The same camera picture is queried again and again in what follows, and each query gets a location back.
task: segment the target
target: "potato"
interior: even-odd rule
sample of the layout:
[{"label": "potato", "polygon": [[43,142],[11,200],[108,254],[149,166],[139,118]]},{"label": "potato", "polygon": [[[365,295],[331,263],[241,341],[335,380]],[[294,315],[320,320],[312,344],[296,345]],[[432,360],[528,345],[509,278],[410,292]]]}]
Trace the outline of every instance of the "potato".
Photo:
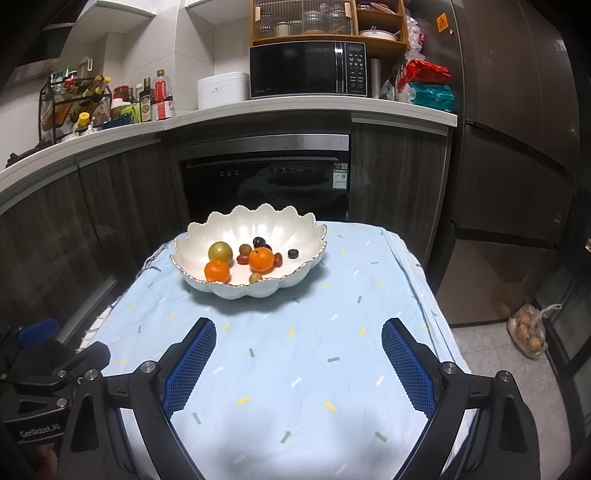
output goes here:
[{"label": "potato", "polygon": [[525,325],[519,325],[515,331],[515,334],[519,340],[525,342],[525,339],[527,338],[527,327]]},{"label": "potato", "polygon": [[517,320],[517,323],[519,325],[525,325],[526,327],[529,327],[531,325],[531,315],[529,313],[522,313],[521,315],[519,315],[519,319]]},{"label": "potato", "polygon": [[527,346],[530,350],[534,350],[534,351],[538,351],[542,348],[542,346],[544,345],[544,342],[542,341],[542,339],[538,336],[532,336],[528,341],[527,341]]}]

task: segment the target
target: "microwave control panel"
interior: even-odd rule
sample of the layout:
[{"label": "microwave control panel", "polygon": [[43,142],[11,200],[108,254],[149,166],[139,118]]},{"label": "microwave control panel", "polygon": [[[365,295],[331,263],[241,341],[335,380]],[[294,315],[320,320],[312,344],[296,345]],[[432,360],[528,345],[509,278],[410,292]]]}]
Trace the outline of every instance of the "microwave control panel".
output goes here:
[{"label": "microwave control panel", "polygon": [[347,94],[367,96],[365,45],[345,42],[345,62]]}]

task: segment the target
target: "table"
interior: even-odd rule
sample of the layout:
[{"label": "table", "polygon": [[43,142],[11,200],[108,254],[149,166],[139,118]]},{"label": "table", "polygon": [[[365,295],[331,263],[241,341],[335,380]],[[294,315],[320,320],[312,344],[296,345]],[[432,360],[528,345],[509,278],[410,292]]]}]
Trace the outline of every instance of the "table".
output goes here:
[{"label": "table", "polygon": [[[265,299],[193,290],[163,245],[83,346],[111,350],[105,375],[158,360],[199,317],[217,344],[183,411],[171,421],[207,480],[338,476],[391,480],[426,417],[413,409],[381,346],[399,317],[441,361],[469,372],[426,283],[394,233],[326,222],[322,262]],[[157,478],[132,412],[123,418],[142,471]],[[473,419],[466,412],[455,453]]]}]

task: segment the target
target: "plastic bag of potatoes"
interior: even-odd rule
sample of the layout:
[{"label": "plastic bag of potatoes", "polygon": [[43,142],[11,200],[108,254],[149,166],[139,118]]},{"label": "plastic bag of potatoes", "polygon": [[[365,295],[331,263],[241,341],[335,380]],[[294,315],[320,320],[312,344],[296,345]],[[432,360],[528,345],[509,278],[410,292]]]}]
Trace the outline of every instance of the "plastic bag of potatoes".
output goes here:
[{"label": "plastic bag of potatoes", "polygon": [[511,338],[525,356],[538,359],[546,351],[546,330],[543,318],[551,310],[562,308],[560,303],[555,303],[538,310],[529,303],[524,304],[507,322],[507,330]]}]

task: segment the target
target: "metal screw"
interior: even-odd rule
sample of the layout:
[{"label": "metal screw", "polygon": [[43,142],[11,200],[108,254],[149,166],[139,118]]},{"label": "metal screw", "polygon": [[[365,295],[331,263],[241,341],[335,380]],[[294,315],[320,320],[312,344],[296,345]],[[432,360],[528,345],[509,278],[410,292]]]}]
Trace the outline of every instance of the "metal screw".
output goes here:
[{"label": "metal screw", "polygon": [[95,370],[94,368],[92,370],[88,370],[88,372],[86,372],[84,374],[84,378],[87,380],[94,380],[98,376],[99,376],[99,372],[98,372],[98,370]]},{"label": "metal screw", "polygon": [[141,364],[139,369],[145,374],[149,374],[150,372],[153,372],[156,369],[156,362],[148,360],[147,362]]},{"label": "metal screw", "polygon": [[513,375],[511,375],[511,372],[508,372],[507,370],[501,370],[499,372],[499,377],[501,378],[501,380],[503,382],[512,382],[513,381]]},{"label": "metal screw", "polygon": [[445,373],[450,375],[453,375],[460,370],[460,367],[458,367],[454,362],[443,362],[441,364],[441,368],[443,368]]}]

